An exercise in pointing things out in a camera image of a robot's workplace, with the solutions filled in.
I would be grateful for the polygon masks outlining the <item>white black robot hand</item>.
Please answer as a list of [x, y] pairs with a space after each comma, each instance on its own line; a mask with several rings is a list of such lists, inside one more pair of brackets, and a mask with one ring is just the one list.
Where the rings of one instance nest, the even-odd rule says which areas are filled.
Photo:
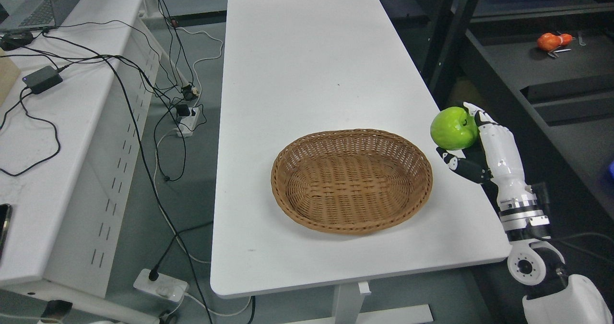
[[486, 165], [459, 157], [453, 151], [437, 145], [437, 152], [448, 168], [478, 184], [491, 180], [498, 187], [497, 202], [502, 211], [536, 205], [537, 197], [525, 182], [524, 168], [513, 133], [472, 103], [463, 102], [459, 107], [467, 109], [470, 116], [474, 117], [479, 131], [477, 140], [482, 145]]

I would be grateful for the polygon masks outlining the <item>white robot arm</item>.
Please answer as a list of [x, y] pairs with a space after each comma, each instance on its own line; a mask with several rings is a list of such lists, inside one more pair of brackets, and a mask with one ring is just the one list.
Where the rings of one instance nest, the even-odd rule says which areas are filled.
[[550, 219], [533, 194], [499, 205], [511, 244], [508, 270], [523, 284], [522, 306], [529, 324], [611, 324], [613, 315], [596, 285], [570, 274], [561, 252], [550, 243]]

